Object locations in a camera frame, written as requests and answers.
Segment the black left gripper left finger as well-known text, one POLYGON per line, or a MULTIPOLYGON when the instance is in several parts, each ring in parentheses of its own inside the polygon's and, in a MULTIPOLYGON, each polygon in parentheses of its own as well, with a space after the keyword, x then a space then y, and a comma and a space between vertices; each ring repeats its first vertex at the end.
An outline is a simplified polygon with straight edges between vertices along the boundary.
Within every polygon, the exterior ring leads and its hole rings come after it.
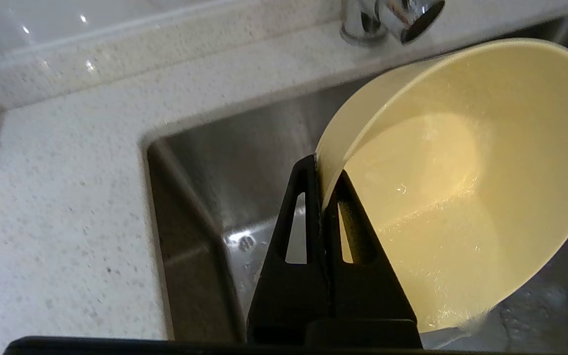
POLYGON ((248 342, 304 344, 307 326, 329 316, 328 285, 316 160, 308 155, 291 169, 248 312, 248 342), (306 194, 307 261, 290 264, 285 258, 300 193, 306 194))

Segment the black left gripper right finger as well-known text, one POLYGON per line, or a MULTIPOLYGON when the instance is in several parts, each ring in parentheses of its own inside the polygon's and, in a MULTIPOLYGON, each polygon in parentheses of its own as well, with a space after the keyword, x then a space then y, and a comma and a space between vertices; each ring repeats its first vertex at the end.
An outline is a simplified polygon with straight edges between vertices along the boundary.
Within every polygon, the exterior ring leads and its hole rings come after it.
POLYGON ((331 317, 341 346, 419 346, 417 317, 347 172, 324 212, 331 317))

